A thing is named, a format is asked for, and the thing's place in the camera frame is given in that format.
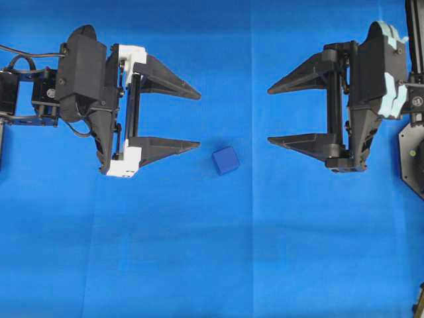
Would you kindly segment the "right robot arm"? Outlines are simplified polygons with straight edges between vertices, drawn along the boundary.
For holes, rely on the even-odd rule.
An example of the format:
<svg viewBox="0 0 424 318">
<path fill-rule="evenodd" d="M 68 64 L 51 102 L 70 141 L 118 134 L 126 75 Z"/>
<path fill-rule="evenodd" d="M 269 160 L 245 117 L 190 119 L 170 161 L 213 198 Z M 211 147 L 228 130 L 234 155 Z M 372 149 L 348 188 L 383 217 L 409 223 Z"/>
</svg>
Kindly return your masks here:
<svg viewBox="0 0 424 318">
<path fill-rule="evenodd" d="M 333 172 L 363 172 L 384 119 L 410 116 L 423 125 L 423 2 L 406 1 L 408 36 L 375 21 L 366 40 L 327 44 L 268 89 L 270 95 L 324 89 L 327 132 L 270 137 L 271 144 L 325 163 Z"/>
</svg>

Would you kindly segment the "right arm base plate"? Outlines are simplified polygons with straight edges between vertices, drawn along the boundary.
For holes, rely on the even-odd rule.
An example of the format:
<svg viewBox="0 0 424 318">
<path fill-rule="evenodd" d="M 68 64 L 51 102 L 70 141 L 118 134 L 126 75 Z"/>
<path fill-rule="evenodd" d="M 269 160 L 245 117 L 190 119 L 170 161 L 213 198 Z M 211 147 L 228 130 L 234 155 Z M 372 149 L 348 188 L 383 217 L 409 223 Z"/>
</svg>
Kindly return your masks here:
<svg viewBox="0 0 424 318">
<path fill-rule="evenodd" d="M 423 126 L 408 123 L 398 134 L 402 180 L 423 199 Z"/>
</svg>

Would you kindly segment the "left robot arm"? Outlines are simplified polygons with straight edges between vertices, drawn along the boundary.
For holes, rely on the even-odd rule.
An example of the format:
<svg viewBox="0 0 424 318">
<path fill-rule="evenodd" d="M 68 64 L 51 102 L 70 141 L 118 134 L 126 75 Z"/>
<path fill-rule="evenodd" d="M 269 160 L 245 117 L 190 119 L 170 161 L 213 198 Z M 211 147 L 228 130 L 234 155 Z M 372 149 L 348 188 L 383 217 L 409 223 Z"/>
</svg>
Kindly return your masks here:
<svg viewBox="0 0 424 318">
<path fill-rule="evenodd" d="M 131 178 L 140 168 L 199 146 L 196 141 L 138 135 L 140 98 L 159 93 L 186 99 L 200 94 L 145 48 L 107 48 L 81 35 L 61 45 L 57 68 L 38 69 L 34 56 L 18 52 L 1 70 L 1 124 L 55 127 L 83 122 L 95 141 L 99 170 Z"/>
</svg>

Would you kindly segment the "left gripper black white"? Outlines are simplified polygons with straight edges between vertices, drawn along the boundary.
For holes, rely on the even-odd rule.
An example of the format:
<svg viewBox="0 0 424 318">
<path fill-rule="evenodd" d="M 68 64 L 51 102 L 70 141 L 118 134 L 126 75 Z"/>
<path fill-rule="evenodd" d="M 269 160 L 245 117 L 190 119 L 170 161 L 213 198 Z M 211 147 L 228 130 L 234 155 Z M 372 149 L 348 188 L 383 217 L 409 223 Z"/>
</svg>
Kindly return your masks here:
<svg viewBox="0 0 424 318">
<path fill-rule="evenodd" d="M 139 168 L 163 158 L 201 146 L 200 142 L 158 137 L 139 137 L 140 93 L 160 93 L 199 100 L 201 94 L 180 79 L 141 46 L 115 44 L 107 60 L 106 75 L 114 86 L 108 90 L 112 102 L 106 113 L 106 149 L 99 151 L 101 173 L 131 178 Z"/>
</svg>

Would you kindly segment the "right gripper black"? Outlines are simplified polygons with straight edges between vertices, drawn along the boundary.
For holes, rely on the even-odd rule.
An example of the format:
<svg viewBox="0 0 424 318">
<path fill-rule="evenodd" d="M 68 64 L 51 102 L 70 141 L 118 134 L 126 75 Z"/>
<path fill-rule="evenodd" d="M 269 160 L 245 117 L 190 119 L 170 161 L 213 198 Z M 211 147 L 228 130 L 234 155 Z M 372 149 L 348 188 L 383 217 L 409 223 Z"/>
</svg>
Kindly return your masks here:
<svg viewBox="0 0 424 318">
<path fill-rule="evenodd" d="M 270 95 L 306 89 L 327 90 L 327 133 L 268 137 L 271 144 L 323 161 L 334 172 L 363 172 L 365 163 L 343 143 L 343 93 L 355 41 L 328 44 L 267 90 Z"/>
</svg>

